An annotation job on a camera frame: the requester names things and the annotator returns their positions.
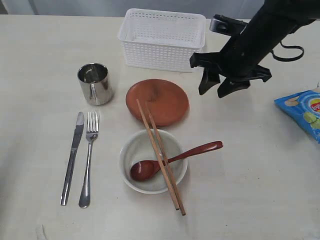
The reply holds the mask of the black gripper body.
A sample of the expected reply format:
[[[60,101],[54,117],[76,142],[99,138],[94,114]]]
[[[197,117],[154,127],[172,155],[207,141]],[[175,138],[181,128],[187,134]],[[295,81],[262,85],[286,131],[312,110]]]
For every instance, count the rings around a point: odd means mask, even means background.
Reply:
[[[286,17],[255,15],[240,34],[231,36],[220,52],[193,53],[190,66],[217,70],[226,77],[244,77],[294,27],[295,22]]]

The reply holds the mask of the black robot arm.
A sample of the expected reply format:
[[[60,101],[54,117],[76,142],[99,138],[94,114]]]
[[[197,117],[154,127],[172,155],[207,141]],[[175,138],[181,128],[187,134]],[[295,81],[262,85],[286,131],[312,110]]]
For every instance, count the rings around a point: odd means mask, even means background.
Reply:
[[[202,67],[200,95],[214,85],[223,98],[250,87],[252,80],[267,82],[272,74],[259,63],[289,34],[320,18],[318,0],[266,0],[250,22],[216,14],[209,29],[229,36],[219,52],[193,53],[191,68]]]

